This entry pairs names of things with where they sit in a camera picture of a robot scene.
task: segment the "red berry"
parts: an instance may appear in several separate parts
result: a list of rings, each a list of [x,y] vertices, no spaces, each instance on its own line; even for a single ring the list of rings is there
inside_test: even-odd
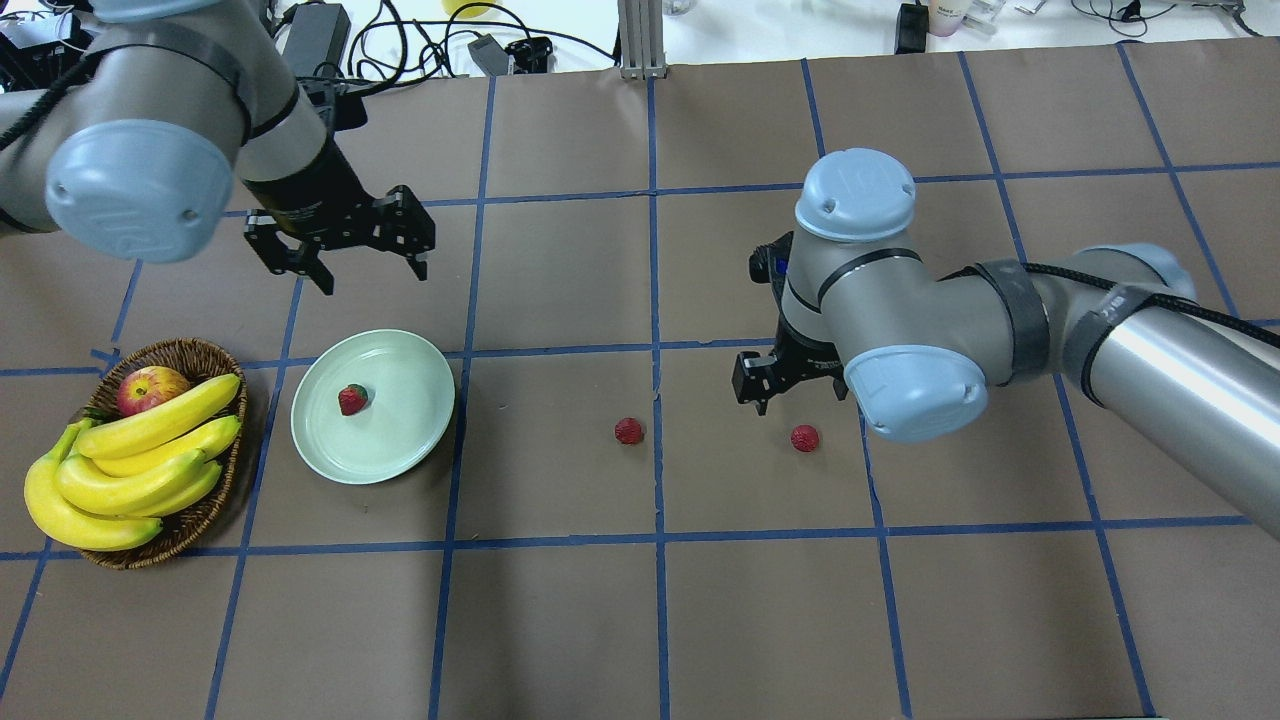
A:
[[[369,392],[352,383],[338,391],[338,409],[343,415],[355,415],[369,405]]]
[[[623,418],[613,425],[613,437],[622,445],[639,445],[644,439],[644,425],[635,418]]]
[[[818,429],[813,425],[797,425],[791,430],[791,447],[800,452],[818,450]]]

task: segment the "red apple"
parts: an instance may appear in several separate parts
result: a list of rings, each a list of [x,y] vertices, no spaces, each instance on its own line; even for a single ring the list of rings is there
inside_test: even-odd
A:
[[[115,407],[128,418],[173,400],[191,389],[191,382],[182,373],[163,365],[148,365],[125,375],[115,393]]]

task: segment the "yellow banana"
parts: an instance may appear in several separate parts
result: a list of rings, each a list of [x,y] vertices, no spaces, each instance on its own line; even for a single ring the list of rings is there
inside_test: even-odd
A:
[[[204,450],[188,450],[146,473],[113,478],[83,455],[72,452],[58,466],[54,480],[58,492],[81,510],[99,515],[136,515],[138,509],[168,500],[191,484],[204,464]]]
[[[160,447],[152,447],[151,450],[137,455],[129,455],[128,457],[99,457],[93,460],[93,464],[108,475],[125,478],[128,475],[145,473],[165,460],[175,455],[182,455],[188,450],[204,450],[206,457],[218,457],[224,450],[230,447],[232,442],[236,439],[236,433],[239,432],[239,418],[236,415],[227,415],[224,418],[218,418],[216,420],[210,420],[189,433],[161,445]]]
[[[58,466],[67,457],[81,429],[90,424],[90,420],[81,420],[68,425],[58,445],[40,456],[27,470],[27,483],[23,488],[27,512],[45,534],[81,550],[108,552],[145,544],[160,533],[160,520],[91,515],[67,502],[54,484]]]
[[[234,373],[210,378],[150,410],[82,432],[76,451],[97,460],[159,447],[211,418],[236,397],[237,389],[239,378]]]
[[[138,509],[133,511],[133,514],[148,518],[164,518],[165,515],[173,515],[179,510],[195,505],[197,500],[209,495],[209,491],[214,489],[214,486],[218,484],[218,478],[221,475],[223,466],[210,460],[200,466],[200,474],[196,475],[196,479],[187,487],[178,491],[177,495],[170,496],[163,502]]]

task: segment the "wicker basket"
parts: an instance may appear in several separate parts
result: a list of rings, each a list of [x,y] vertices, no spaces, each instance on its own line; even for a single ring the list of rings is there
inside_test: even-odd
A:
[[[223,477],[214,489],[195,505],[174,512],[161,519],[160,534],[151,542],[132,550],[114,552],[97,552],[82,550],[81,555],[97,565],[115,570],[132,570],[146,568],[156,562],[164,562],[191,547],[221,514],[229,500],[237,495],[236,466],[241,459],[241,442],[244,438],[244,411],[248,406],[248,388],[244,382],[244,372],[241,370],[236,359],[221,347],[201,338],[175,338],[148,345],[142,350],[129,355],[120,361],[93,392],[88,406],[81,410],[77,416],[84,414],[90,407],[106,415],[109,420],[119,418],[115,409],[115,393],[124,377],[147,365],[164,365],[182,373],[191,383],[207,380],[209,378],[236,373],[241,379],[239,391],[236,397],[221,409],[215,416],[234,414],[241,420],[241,432],[236,441],[221,455],[218,461],[223,464]]]

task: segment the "robotic arm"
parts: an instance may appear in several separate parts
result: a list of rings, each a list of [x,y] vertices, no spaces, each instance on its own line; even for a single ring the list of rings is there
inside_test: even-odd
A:
[[[873,432],[923,442],[977,419],[988,386],[1060,372],[1280,539],[1280,338],[1192,302],[1155,245],[934,282],[906,232],[914,204],[911,174],[882,152],[813,167],[795,229],[750,259],[780,318],[768,356],[737,356],[739,402],[763,415],[829,377]]]
[[[367,245],[426,279],[430,215],[408,187],[365,192],[247,3],[92,6],[101,32],[70,77],[0,95],[0,236],[60,227],[118,258],[184,260],[238,174],[265,208],[244,237],[273,273],[332,295],[320,251]]]

